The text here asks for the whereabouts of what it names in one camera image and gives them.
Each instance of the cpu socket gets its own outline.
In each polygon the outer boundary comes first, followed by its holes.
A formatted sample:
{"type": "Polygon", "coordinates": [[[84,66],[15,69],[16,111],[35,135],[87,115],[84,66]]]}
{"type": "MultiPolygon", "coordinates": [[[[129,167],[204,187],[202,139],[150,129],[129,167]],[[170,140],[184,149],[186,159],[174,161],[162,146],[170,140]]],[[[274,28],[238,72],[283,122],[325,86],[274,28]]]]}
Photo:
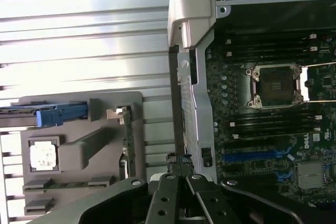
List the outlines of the cpu socket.
{"type": "Polygon", "coordinates": [[[247,105],[253,109],[280,109],[302,103],[301,71],[301,66],[296,64],[263,65],[247,69],[246,74],[251,76],[252,95],[247,105]]]}

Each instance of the blue pcie slot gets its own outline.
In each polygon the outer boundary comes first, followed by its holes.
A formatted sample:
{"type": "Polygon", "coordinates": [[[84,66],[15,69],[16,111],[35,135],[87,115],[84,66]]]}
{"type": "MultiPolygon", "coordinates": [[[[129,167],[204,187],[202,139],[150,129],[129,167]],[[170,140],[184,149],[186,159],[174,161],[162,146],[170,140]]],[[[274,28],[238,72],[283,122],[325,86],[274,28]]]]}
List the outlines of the blue pcie slot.
{"type": "Polygon", "coordinates": [[[265,152],[244,152],[244,153],[230,153],[223,155],[223,161],[225,162],[235,162],[235,161],[247,161],[247,160],[254,160],[254,159],[269,159],[269,158],[276,158],[282,157],[285,154],[288,154],[291,150],[289,147],[285,151],[265,151],[265,152]]]}

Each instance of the white label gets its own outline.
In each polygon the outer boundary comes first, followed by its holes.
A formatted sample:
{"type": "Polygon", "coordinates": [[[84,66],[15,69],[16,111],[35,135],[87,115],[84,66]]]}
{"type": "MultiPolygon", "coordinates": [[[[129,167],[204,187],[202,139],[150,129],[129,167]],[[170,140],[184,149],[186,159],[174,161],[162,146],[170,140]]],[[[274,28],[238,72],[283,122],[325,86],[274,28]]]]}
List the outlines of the white label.
{"type": "Polygon", "coordinates": [[[314,133],[313,134],[313,142],[318,142],[320,141],[320,134],[319,133],[314,133]]]}
{"type": "Polygon", "coordinates": [[[295,158],[294,158],[292,155],[290,155],[290,154],[288,154],[287,157],[288,157],[290,160],[292,160],[292,161],[295,160],[295,158]]]}
{"type": "Polygon", "coordinates": [[[325,140],[329,140],[329,130],[328,130],[328,132],[325,132],[324,139],[325,140]]]}
{"type": "Polygon", "coordinates": [[[36,170],[53,170],[56,166],[56,148],[50,141],[36,141],[30,147],[30,165],[36,170]]]}

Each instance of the motherboard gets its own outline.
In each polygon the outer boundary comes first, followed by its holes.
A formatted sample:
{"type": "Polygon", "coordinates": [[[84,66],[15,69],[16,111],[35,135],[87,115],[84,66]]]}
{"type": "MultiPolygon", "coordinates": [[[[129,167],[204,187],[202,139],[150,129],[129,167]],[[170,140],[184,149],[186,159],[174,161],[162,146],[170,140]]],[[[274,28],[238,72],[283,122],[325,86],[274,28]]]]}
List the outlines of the motherboard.
{"type": "Polygon", "coordinates": [[[234,35],[206,49],[218,180],[336,200],[336,31],[234,35]]]}

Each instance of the heatsink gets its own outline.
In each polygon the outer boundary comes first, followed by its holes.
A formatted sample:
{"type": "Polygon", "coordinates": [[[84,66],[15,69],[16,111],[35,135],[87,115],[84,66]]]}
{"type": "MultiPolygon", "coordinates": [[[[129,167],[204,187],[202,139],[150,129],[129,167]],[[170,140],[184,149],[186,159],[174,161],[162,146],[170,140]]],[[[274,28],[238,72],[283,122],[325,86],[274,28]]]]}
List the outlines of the heatsink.
{"type": "Polygon", "coordinates": [[[326,182],[323,163],[320,161],[298,163],[297,176],[301,189],[320,188],[326,182]]]}

